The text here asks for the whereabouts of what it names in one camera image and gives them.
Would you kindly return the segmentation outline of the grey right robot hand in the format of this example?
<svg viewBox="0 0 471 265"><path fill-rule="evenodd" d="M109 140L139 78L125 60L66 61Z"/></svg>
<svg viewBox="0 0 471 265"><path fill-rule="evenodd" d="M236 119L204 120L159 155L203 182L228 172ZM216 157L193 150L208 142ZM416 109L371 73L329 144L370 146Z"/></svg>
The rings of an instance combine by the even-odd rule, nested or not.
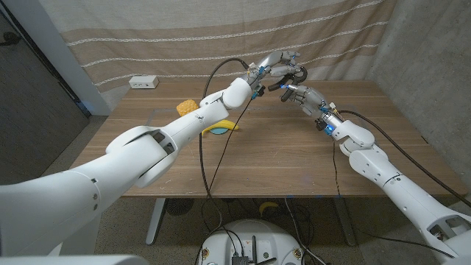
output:
<svg viewBox="0 0 471 265"><path fill-rule="evenodd" d="M304 113L314 118L318 131L332 135L333 131L344 122L335 104L333 102L327 104L318 90L304 85L282 85L281 88L286 89L281 100L297 102Z"/></svg>

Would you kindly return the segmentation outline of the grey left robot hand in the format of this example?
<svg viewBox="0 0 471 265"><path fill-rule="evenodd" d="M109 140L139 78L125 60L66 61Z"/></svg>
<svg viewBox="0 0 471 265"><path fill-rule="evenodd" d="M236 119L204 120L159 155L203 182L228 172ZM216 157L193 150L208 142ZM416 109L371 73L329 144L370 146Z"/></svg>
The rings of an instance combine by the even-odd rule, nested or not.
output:
<svg viewBox="0 0 471 265"><path fill-rule="evenodd" d="M306 68L296 62L296 58L300 56L299 52L272 52L258 63L248 66L247 73L243 74L241 78L251 88L256 88L266 75L280 77L279 81L268 86L269 91L280 89L282 85L289 81L291 81L292 85L299 85L306 80L308 75Z"/></svg>

